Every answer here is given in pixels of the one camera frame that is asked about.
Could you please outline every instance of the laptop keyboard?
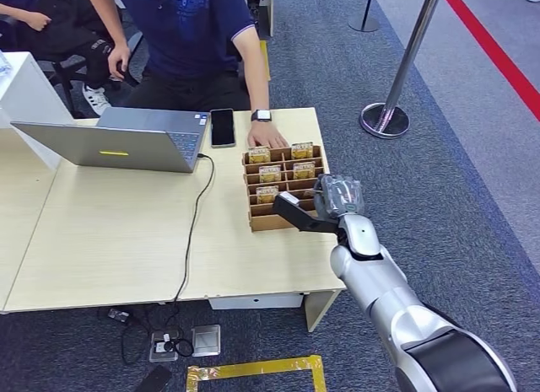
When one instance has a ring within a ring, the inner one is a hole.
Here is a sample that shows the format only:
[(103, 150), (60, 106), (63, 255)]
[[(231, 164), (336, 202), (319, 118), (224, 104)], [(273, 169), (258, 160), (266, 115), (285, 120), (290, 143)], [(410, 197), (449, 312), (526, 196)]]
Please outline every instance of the laptop keyboard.
[(196, 146), (199, 140), (199, 133), (176, 133), (168, 132), (177, 149), (184, 155), (186, 160), (192, 160), (196, 152)]

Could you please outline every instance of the black pants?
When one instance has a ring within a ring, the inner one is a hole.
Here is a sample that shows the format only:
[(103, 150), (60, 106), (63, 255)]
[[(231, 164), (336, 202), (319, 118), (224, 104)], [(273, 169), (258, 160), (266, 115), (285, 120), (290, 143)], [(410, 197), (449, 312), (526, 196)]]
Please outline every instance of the black pants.
[(112, 40), (90, 0), (38, 0), (36, 11), (51, 23), (42, 31), (19, 23), (20, 46), (45, 61), (82, 56), (87, 61), (86, 84), (93, 89), (109, 79), (107, 59)]
[(221, 108), (249, 110), (250, 99), (236, 72), (207, 78), (162, 78), (145, 70), (143, 81), (125, 107), (155, 110), (210, 111)]

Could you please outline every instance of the red floor stripe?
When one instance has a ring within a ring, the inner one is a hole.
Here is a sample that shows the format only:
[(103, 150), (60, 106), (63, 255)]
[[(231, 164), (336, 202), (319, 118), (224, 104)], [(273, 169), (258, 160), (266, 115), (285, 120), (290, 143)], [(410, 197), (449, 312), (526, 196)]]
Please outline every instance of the red floor stripe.
[(540, 121), (540, 93), (506, 55), (463, 0), (446, 0), (503, 76)]

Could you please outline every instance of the wrist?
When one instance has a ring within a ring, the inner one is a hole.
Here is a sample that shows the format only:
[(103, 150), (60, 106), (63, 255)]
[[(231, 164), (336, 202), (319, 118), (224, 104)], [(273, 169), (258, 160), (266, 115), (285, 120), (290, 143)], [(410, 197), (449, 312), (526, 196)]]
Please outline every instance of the wrist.
[(255, 110), (251, 113), (252, 122), (272, 122), (272, 114), (270, 110)]
[(117, 38), (117, 39), (113, 38), (113, 40), (115, 42), (115, 47), (119, 47), (119, 48), (128, 47), (128, 41), (125, 39), (125, 36)]
[(30, 20), (32, 12), (26, 10), (17, 9), (13, 13), (13, 18), (17, 19), (23, 23), (28, 23)]

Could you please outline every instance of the black phone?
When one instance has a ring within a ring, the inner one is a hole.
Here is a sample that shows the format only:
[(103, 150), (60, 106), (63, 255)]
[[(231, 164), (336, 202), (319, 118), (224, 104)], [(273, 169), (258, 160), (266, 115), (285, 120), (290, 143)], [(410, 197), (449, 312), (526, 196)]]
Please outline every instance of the black phone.
[(158, 365), (147, 378), (143, 379), (135, 392), (162, 392), (165, 390), (168, 381), (172, 377), (172, 373), (162, 365)]
[(212, 123), (212, 148), (231, 148), (236, 144), (232, 109), (211, 110), (210, 120)]

